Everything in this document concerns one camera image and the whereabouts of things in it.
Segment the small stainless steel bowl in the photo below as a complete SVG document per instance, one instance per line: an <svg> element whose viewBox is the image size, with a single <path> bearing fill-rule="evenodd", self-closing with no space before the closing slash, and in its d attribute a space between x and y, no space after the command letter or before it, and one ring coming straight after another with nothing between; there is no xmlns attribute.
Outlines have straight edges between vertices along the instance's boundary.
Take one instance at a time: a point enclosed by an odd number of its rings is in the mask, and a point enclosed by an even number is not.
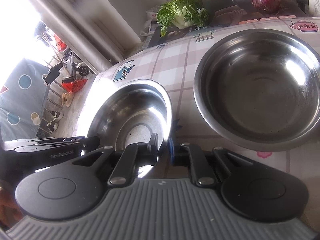
<svg viewBox="0 0 320 240"><path fill-rule="evenodd" d="M117 153L140 144L140 166L155 165L165 150L172 124L172 104L165 88L153 80L139 79L119 87L94 116L87 135Z"/></svg>

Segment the blue patterned hanging cloth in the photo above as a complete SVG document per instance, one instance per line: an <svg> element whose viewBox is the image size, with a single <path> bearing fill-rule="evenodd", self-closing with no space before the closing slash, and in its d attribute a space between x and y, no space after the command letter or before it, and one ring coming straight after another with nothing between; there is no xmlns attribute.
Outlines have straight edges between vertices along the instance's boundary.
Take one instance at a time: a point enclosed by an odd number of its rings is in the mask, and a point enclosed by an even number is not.
<svg viewBox="0 0 320 240"><path fill-rule="evenodd" d="M49 87L43 77L49 68L23 59L1 88L1 136L4 141L35 138Z"/></svg>

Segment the plaid teapot tablecloth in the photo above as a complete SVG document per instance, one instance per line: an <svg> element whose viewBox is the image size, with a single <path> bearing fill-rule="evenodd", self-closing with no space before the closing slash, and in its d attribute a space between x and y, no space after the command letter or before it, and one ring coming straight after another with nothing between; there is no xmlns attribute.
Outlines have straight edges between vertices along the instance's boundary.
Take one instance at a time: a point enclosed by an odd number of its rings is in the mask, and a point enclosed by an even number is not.
<svg viewBox="0 0 320 240"><path fill-rule="evenodd" d="M309 191L304 216L313 228L319 228L319 137L283 152L260 152L242 148L223 139L202 119L193 98L193 79L197 65L207 50L222 38L246 29L274 29L293 34L319 50L319 18L281 16L196 34L146 49L98 74L88 93L75 135L86 135L90 124L106 99L121 85L136 79L160 83L170 95L172 113L181 128L180 140L196 143L204 150L225 147L263 164L301 179Z"/></svg>

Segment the large stainless steel bowl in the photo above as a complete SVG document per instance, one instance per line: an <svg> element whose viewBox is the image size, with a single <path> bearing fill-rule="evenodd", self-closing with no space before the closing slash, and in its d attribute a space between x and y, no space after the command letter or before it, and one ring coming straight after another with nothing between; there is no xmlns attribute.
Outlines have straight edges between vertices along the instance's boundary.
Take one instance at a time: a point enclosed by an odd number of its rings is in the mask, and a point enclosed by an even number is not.
<svg viewBox="0 0 320 240"><path fill-rule="evenodd" d="M290 150L319 131L319 54L278 30L233 33L199 62L194 99L225 139L250 150Z"/></svg>

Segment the grey curtain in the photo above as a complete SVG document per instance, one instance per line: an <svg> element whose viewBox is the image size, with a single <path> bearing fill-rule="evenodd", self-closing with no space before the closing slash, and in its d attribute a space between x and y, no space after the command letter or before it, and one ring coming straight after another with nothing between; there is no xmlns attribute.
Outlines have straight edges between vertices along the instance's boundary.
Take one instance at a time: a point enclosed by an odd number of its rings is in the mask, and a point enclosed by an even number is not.
<svg viewBox="0 0 320 240"><path fill-rule="evenodd" d="M43 22L95 74L123 61L141 43L141 0L30 0Z"/></svg>

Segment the green leafy cabbage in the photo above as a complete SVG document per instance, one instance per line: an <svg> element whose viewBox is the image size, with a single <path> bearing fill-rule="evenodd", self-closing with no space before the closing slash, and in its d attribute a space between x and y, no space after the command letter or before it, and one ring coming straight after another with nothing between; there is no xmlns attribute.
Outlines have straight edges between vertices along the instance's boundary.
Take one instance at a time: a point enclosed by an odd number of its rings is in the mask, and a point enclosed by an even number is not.
<svg viewBox="0 0 320 240"><path fill-rule="evenodd" d="M185 29L193 25L204 27L209 23L209 14L202 0L171 0L160 6L156 18L161 26L161 37L172 25Z"/></svg>

